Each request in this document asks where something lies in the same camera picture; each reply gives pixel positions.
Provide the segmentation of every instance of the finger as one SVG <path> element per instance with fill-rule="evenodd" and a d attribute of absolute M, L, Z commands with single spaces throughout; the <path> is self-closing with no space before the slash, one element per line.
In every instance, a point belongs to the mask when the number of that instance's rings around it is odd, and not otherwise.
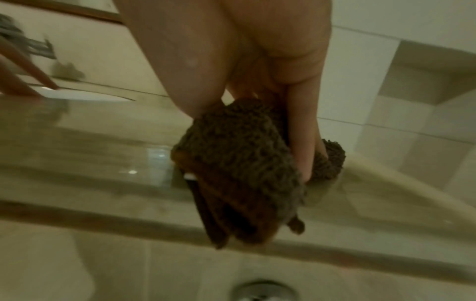
<path fill-rule="evenodd" d="M 43 71 L 2 36 L 0 36 L 0 55 L 15 63 L 48 88 L 58 89 L 58 86 Z"/>
<path fill-rule="evenodd" d="M 316 147 L 327 156 L 317 126 L 320 81 L 320 75 L 314 76 L 289 86 L 287 93 L 289 143 L 304 181 L 311 177 Z"/>
<path fill-rule="evenodd" d="M 0 61 L 0 91 L 7 95 L 41 97 L 41 94 L 25 84 Z"/>

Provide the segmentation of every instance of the hand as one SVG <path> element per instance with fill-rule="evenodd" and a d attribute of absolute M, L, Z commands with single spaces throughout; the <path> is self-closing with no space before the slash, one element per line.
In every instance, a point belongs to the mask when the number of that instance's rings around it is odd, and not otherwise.
<path fill-rule="evenodd" d="M 235 99 L 286 104 L 297 167 L 326 155 L 317 102 L 331 34 L 331 0 L 115 0 L 174 103 L 200 118 Z"/>
<path fill-rule="evenodd" d="M 0 56 L 4 56 L 23 70 L 28 72 L 39 82 L 50 89 L 58 89 L 58 86 L 38 67 L 36 67 L 25 55 L 15 48 L 9 41 L 0 36 Z M 33 90 L 18 78 L 5 64 L 0 61 L 0 92 L 14 96 L 41 97 L 41 94 Z"/>

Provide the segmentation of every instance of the metal drain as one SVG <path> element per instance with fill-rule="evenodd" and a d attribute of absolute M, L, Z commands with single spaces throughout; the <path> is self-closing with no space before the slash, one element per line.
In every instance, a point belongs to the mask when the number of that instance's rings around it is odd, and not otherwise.
<path fill-rule="evenodd" d="M 298 301 L 298 295 L 280 283 L 258 281 L 237 287 L 231 301 Z"/>

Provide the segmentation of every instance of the brown towel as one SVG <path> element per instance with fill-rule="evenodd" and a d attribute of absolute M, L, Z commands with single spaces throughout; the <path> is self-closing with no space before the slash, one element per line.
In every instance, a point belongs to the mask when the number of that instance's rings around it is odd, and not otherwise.
<path fill-rule="evenodd" d="M 304 231 L 297 210 L 305 185 L 287 146 L 285 116 L 260 101 L 237 100 L 195 120 L 172 150 L 179 168 L 197 178 L 187 182 L 217 248 L 229 236 L 266 243 L 284 224 L 297 234 Z M 344 163 L 340 145 L 324 143 L 329 160 L 316 154 L 313 180 L 336 177 Z"/>

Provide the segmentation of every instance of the microfiber cloth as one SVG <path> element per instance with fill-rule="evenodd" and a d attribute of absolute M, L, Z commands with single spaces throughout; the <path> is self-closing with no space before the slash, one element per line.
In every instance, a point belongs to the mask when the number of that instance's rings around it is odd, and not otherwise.
<path fill-rule="evenodd" d="M 335 178 L 345 151 L 324 140 L 328 159 L 316 153 L 311 181 Z M 187 181 L 208 237 L 216 248 L 230 236 L 264 244 L 279 227 L 304 232 L 298 207 L 306 187 L 287 137 L 286 113 L 256 99 L 240 99 L 194 120 L 173 148 L 172 160 Z"/>

